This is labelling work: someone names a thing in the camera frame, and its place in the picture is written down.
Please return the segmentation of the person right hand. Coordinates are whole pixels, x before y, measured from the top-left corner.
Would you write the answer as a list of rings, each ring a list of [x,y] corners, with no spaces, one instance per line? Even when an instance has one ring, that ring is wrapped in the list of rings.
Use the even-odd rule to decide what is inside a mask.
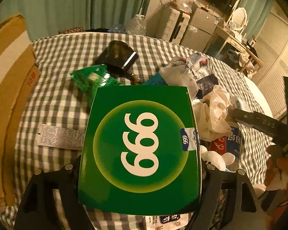
[[[284,188],[284,195],[282,202],[288,201],[288,157],[275,157],[277,151],[281,149],[280,146],[270,145],[266,151],[270,154],[266,162],[266,174],[264,185],[268,191],[278,190]]]

